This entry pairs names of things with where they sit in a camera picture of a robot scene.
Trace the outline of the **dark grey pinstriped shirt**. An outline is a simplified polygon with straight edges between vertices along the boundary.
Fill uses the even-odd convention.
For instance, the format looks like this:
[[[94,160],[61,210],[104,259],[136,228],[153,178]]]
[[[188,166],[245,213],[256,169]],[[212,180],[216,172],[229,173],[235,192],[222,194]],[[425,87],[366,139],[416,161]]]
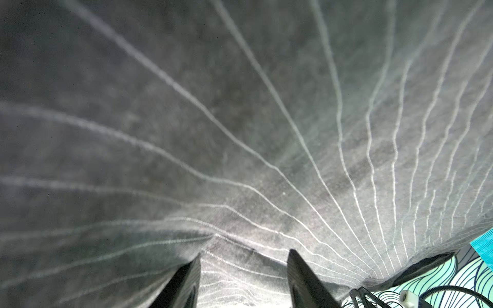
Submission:
[[[1,306],[336,299],[492,227],[491,1],[2,1]]]

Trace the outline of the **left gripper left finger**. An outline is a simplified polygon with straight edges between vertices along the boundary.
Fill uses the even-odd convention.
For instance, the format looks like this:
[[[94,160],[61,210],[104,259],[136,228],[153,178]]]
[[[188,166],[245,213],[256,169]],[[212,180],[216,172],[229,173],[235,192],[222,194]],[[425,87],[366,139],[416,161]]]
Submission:
[[[201,262],[197,255],[180,267],[165,288],[151,303],[150,308],[193,308],[197,305],[200,287]]]

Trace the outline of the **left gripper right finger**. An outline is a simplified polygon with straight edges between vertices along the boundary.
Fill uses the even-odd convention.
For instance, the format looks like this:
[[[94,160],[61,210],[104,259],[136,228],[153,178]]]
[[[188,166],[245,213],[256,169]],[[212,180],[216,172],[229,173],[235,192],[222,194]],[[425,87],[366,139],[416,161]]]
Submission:
[[[341,307],[294,249],[291,249],[288,254],[287,279],[292,307]]]

